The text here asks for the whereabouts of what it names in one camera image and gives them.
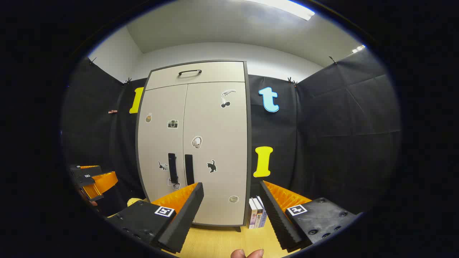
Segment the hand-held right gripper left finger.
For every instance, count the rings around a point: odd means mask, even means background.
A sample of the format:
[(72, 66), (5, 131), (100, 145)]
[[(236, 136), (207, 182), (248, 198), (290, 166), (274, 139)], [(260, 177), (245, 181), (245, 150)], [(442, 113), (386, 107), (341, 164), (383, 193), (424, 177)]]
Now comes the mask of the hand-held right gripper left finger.
[(108, 223), (136, 242), (180, 253), (203, 197), (203, 184), (199, 182), (153, 202), (134, 199), (109, 217)]

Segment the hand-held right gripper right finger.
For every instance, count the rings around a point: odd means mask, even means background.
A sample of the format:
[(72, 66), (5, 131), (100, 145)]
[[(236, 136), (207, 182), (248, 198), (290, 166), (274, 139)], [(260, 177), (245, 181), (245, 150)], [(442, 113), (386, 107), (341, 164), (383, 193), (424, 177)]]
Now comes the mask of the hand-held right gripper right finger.
[(324, 197), (311, 200), (265, 180), (260, 182), (260, 198), (281, 248), (287, 251), (320, 245), (359, 218)]

